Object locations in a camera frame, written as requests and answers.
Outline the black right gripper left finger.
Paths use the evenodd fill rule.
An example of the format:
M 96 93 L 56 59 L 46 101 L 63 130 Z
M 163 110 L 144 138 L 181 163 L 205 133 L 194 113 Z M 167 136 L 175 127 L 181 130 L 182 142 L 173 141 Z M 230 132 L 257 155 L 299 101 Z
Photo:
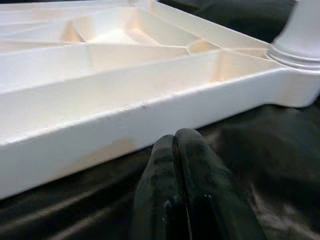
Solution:
M 186 240 L 187 211 L 173 135 L 158 139 L 134 194 L 131 240 Z

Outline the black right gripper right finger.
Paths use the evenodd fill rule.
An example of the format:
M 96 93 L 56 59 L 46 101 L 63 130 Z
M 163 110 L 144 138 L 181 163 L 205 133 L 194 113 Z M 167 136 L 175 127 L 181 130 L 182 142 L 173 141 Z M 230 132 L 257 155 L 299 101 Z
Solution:
M 233 173 L 196 130 L 175 134 L 192 240 L 266 240 Z

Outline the white plastic table top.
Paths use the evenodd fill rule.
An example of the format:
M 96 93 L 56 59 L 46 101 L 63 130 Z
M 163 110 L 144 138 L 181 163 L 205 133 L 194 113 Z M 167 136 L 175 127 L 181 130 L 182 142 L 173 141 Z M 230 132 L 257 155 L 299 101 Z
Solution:
M 303 108 L 320 70 L 156 0 L 0 2 L 0 201 L 273 104 Z

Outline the white plastic table leg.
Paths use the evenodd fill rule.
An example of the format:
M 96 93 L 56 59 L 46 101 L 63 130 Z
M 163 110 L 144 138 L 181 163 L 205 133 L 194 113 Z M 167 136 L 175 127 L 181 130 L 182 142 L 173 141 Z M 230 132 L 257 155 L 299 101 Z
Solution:
M 320 0 L 299 0 L 266 55 L 293 68 L 320 71 Z

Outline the black plastic cover sheet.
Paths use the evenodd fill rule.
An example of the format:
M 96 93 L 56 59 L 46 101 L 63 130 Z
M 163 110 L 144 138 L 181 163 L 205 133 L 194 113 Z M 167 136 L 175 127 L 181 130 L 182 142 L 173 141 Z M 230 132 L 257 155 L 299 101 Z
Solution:
M 271 44 L 299 0 L 156 1 Z M 265 240 L 320 240 L 320 93 L 309 106 L 265 104 L 180 129 L 199 132 L 232 172 Z M 157 140 L 173 136 L 192 240 L 178 130 Z M 0 200 L 0 240 L 131 240 L 135 191 L 154 143 Z

